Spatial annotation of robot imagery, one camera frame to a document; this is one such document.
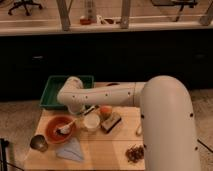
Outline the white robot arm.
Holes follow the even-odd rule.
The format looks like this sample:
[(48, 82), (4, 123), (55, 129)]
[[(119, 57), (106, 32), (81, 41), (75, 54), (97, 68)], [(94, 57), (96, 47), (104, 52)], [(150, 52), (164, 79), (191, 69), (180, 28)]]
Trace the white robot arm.
[(156, 76), (85, 89), (70, 77), (57, 94), (72, 114), (85, 105), (132, 106), (140, 109), (145, 171), (201, 171), (195, 115), (188, 90), (178, 79)]

